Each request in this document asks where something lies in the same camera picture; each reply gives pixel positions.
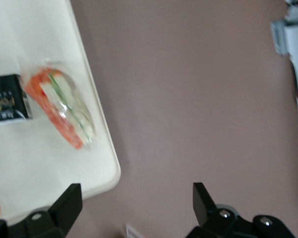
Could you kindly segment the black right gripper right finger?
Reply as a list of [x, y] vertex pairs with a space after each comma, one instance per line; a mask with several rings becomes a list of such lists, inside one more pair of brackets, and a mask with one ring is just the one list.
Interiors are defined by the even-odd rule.
[[257, 215], [251, 222], [232, 207], [218, 206], [201, 182], [193, 183], [193, 209], [198, 221], [188, 238], [293, 238], [278, 218]]

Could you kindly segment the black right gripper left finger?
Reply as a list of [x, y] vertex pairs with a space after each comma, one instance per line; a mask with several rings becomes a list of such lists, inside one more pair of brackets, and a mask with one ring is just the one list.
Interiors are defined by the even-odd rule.
[[65, 238], [81, 211], [81, 185], [72, 183], [52, 206], [34, 210], [11, 226], [0, 219], [0, 238]]

